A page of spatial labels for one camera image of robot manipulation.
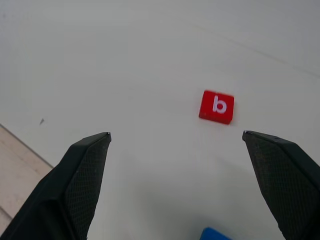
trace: white surface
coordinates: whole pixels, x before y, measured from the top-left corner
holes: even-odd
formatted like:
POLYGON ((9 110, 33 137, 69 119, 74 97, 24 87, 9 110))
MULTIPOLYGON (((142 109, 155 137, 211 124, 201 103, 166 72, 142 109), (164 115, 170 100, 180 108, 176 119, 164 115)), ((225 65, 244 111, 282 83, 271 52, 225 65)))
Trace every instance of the white surface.
POLYGON ((0 122, 55 165, 110 131, 89 239, 283 239, 243 130, 319 162, 314 0, 10 0, 0 5, 0 122), (230 126, 198 119, 235 96, 230 126))

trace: red cube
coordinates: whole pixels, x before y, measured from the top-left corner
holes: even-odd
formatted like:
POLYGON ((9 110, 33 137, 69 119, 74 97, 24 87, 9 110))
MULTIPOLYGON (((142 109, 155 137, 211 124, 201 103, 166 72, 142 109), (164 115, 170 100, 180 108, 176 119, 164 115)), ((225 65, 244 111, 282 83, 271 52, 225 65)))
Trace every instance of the red cube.
POLYGON ((230 124, 234 115, 233 96, 205 90, 202 97, 199 118, 222 124, 230 124))

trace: wooden floor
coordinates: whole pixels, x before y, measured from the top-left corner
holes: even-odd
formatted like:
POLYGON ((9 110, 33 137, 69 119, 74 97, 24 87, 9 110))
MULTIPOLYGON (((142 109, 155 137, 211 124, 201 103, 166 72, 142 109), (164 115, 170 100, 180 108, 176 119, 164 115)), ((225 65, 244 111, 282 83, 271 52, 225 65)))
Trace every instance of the wooden floor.
POLYGON ((52 167, 0 125, 0 235, 52 167))

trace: red block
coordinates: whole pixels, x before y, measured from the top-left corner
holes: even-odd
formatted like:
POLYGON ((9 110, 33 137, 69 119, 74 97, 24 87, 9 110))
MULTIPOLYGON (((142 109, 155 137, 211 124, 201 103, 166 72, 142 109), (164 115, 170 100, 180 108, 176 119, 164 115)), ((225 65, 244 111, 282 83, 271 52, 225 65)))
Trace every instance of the red block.
POLYGON ((203 93, 199 118, 230 124, 234 115, 234 104, 233 96, 206 90, 203 93))

